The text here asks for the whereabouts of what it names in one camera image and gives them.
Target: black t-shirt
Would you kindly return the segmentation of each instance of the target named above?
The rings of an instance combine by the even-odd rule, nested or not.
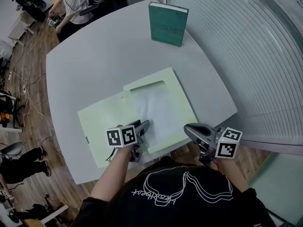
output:
[[[275,226],[256,192],[241,193],[205,166],[158,168],[127,182],[109,202],[83,201],[73,227]]]

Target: white line drawing on shirt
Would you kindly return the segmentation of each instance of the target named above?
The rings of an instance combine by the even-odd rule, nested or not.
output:
[[[162,169],[158,172],[149,173],[144,181],[143,190],[135,189],[135,191],[131,192],[131,193],[133,194],[133,196],[135,194],[138,194],[141,196],[146,196],[147,199],[154,199],[154,204],[156,206],[165,207],[171,202],[172,202],[172,204],[175,204],[176,200],[182,196],[187,182],[189,182],[195,186],[200,197],[208,203],[216,203],[220,200],[230,201],[233,199],[233,196],[232,196],[233,188],[232,188],[230,181],[227,178],[226,178],[226,180],[228,182],[229,192],[220,192],[218,194],[210,194],[200,185],[198,179],[196,179],[194,176],[192,176],[188,171],[186,171],[182,177],[183,188],[180,191],[175,192],[169,196],[160,194],[158,190],[152,188],[149,185],[148,179],[152,174],[156,174],[156,173],[159,173],[162,171],[173,170],[175,168],[177,168],[177,167]]]

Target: open folder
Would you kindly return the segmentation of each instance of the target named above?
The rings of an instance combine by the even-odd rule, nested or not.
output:
[[[107,146],[106,129],[138,119],[150,120],[143,149],[144,154],[149,154],[187,139],[184,125],[197,122],[172,68],[126,85],[123,90],[78,112],[99,168],[109,164],[106,159],[113,150]]]

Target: white paper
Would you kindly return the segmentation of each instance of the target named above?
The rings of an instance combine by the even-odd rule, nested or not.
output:
[[[183,128],[178,110],[172,103],[168,88],[164,81],[159,81],[131,90],[134,107],[141,122],[149,120],[151,126],[146,132],[145,140],[148,147],[173,135]]]

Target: book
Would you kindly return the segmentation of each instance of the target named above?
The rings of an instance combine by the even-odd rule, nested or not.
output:
[[[151,2],[149,4],[151,39],[180,47],[188,9]]]

